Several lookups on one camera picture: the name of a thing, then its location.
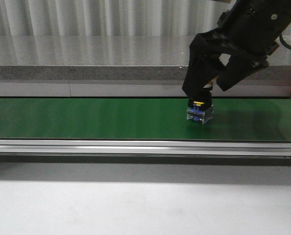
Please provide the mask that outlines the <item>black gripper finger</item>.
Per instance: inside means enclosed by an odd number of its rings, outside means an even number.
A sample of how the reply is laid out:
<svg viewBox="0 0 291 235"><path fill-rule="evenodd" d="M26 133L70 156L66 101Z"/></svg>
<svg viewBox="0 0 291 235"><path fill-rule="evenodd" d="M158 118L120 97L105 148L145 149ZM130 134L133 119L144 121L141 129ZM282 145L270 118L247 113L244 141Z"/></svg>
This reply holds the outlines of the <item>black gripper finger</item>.
<svg viewBox="0 0 291 235"><path fill-rule="evenodd" d="M190 53L188 70L182 85L188 98L195 98L208 82L225 71L220 56L221 54Z"/></svg>
<svg viewBox="0 0 291 235"><path fill-rule="evenodd" d="M263 60L254 60L246 57L231 55L225 71L217 78L217 85L227 91L244 78L263 69Z"/></svg>

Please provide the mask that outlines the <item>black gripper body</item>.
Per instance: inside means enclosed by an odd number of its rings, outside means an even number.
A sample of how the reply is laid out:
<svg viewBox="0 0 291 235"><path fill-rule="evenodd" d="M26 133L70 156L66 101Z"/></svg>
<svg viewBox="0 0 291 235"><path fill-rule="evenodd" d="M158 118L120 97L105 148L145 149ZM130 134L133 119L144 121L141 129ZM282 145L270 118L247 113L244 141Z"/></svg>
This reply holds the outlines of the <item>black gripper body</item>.
<svg viewBox="0 0 291 235"><path fill-rule="evenodd" d="M267 56L278 48L275 40L290 23L291 0L238 0L215 29L195 36L189 67L222 68L222 54L230 56L227 68L267 66Z"/></svg>

